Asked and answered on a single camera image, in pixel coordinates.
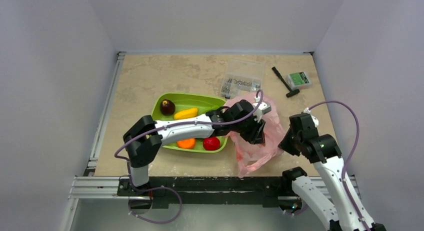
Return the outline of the pink plastic bag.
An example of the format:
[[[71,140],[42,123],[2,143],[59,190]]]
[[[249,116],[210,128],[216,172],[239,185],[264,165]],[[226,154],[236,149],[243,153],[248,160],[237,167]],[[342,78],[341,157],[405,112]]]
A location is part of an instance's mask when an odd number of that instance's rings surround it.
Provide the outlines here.
[[[235,145],[235,158],[238,168],[237,176],[239,178],[254,173],[272,158],[278,157],[283,153],[283,150],[278,145],[287,131],[283,129],[280,123],[277,106],[266,95],[262,101],[271,106],[271,111],[262,116],[262,119],[265,121],[263,144],[250,144],[241,138],[239,133],[234,131],[226,135]]]

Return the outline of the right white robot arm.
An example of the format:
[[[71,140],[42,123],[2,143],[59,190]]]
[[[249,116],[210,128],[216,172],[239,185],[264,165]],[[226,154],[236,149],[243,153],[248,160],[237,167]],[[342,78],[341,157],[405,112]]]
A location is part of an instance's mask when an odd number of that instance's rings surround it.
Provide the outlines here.
[[[327,231],[384,231],[385,226],[374,221],[344,174],[345,162],[334,137],[319,135],[318,119],[309,113],[292,115],[289,122],[279,147],[291,155],[304,156],[318,171],[329,197],[299,166],[282,172],[282,191],[298,195]]]

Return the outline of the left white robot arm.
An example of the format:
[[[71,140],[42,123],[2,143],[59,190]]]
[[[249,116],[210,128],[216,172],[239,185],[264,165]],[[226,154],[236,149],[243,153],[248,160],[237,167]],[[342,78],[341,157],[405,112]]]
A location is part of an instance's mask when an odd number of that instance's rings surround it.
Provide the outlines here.
[[[124,135],[124,148],[128,154],[131,181],[129,188],[138,196],[149,190],[148,166],[159,149],[165,145],[191,138],[206,139],[238,133],[250,144],[265,141],[265,120],[262,116],[272,110],[264,101],[250,103],[242,99],[231,107],[220,107],[196,117],[161,121],[143,116]]]

